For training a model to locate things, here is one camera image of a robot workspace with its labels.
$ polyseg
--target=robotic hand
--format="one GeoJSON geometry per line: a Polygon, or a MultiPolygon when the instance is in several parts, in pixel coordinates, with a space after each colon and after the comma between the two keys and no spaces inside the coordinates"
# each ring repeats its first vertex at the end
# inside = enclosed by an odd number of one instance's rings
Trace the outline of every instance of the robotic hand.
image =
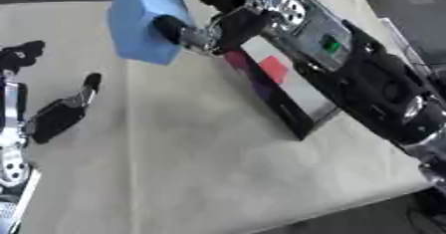
{"type": "Polygon", "coordinates": [[[172,16],[155,28],[187,49],[221,55],[262,36],[296,72],[375,134],[418,158],[446,192],[444,83],[390,55],[373,37],[317,0],[201,0],[221,13],[203,29],[172,16]]]}
{"type": "Polygon", "coordinates": [[[101,82],[101,75],[89,75],[80,93],[53,102],[25,121],[27,87],[14,82],[14,76],[34,65],[44,47],[36,41],[0,51],[0,234],[18,233],[41,177],[23,155],[29,137],[45,143],[82,119],[101,82]]]}

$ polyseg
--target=table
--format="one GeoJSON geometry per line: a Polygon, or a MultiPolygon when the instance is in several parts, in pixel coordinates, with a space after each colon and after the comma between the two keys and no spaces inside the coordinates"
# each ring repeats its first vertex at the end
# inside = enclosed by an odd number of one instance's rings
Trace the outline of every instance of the table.
{"type": "MultiPolygon", "coordinates": [[[[199,20],[208,7],[187,0],[199,20]]],[[[365,0],[321,0],[399,54],[365,0]]],[[[28,113],[105,75],[88,116],[32,145],[43,179],[23,233],[244,233],[428,186],[416,160],[341,114],[297,142],[249,83],[219,59],[181,53],[168,67],[119,59],[110,3],[0,6],[0,42],[42,39],[19,76],[28,113]]]]}

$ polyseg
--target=blue foam block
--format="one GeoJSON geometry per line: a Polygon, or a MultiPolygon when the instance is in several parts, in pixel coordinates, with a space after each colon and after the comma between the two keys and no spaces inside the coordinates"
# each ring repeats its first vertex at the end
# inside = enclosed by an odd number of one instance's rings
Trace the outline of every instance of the blue foam block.
{"type": "Polygon", "coordinates": [[[117,53],[125,59],[167,65],[180,48],[164,39],[151,25],[169,14],[192,25],[183,0],[113,0],[109,27],[117,53]]]}

